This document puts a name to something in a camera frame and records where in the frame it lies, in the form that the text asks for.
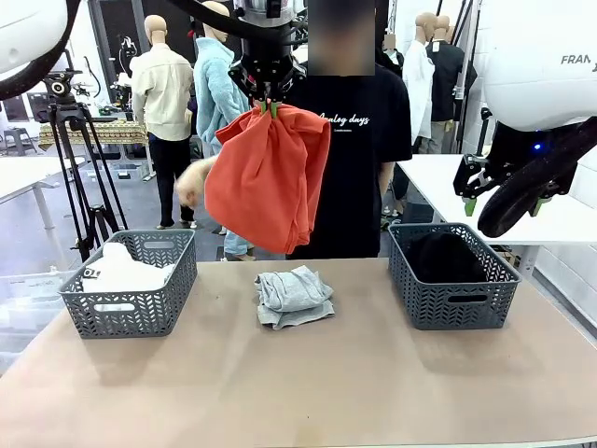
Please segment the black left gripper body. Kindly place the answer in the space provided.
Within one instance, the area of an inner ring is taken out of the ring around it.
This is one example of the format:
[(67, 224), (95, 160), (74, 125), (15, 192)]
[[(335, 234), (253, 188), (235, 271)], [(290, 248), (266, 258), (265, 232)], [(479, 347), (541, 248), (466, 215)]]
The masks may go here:
[(291, 54), (295, 34), (293, 18), (240, 18), (243, 66), (251, 75), (266, 83), (271, 89), (272, 67), (276, 61), (295, 60)]

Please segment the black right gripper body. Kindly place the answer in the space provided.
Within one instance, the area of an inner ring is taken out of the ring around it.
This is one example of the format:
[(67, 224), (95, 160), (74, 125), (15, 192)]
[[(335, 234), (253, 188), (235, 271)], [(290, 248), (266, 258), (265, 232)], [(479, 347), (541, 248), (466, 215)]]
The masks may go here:
[[(487, 180), (489, 189), (501, 187), (510, 177), (522, 170), (535, 159), (542, 159), (551, 153), (557, 142), (576, 131), (578, 124), (545, 130), (523, 132), (496, 124), (491, 150), (487, 156)], [(517, 193), (531, 192), (537, 196), (566, 195), (576, 174), (577, 164), (552, 178), (547, 184), (517, 187)]]

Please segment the person's right hand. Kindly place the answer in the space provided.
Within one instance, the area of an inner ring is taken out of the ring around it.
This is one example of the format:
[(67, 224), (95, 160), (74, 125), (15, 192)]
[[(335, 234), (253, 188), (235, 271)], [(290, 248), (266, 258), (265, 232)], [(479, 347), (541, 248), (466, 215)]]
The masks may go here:
[(175, 183), (179, 202), (191, 209), (200, 202), (204, 184), (212, 166), (212, 160), (199, 160), (189, 165)]

